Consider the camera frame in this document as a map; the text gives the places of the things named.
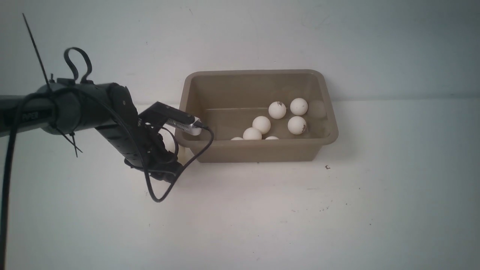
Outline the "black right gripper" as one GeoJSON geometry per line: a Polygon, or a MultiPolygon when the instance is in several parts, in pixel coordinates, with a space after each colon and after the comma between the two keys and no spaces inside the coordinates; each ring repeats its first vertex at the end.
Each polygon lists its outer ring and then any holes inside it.
{"type": "Polygon", "coordinates": [[[120,152],[125,164],[140,171],[148,169],[155,180],[175,183],[183,165],[179,165],[173,152],[166,150],[159,129],[142,123],[128,89],[116,83],[98,84],[97,88],[106,94],[101,101],[120,119],[112,116],[96,130],[120,152]]]}

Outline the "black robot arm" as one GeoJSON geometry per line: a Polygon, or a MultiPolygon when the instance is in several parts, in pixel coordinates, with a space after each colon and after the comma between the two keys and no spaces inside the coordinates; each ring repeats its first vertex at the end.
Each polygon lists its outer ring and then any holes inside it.
{"type": "Polygon", "coordinates": [[[182,164],[166,149],[156,129],[139,118],[130,92],[121,85],[76,84],[81,93],[59,93],[64,84],[52,84],[49,99],[29,101],[20,116],[20,133],[41,128],[52,135],[95,129],[123,157],[127,166],[171,183],[182,164]]]}

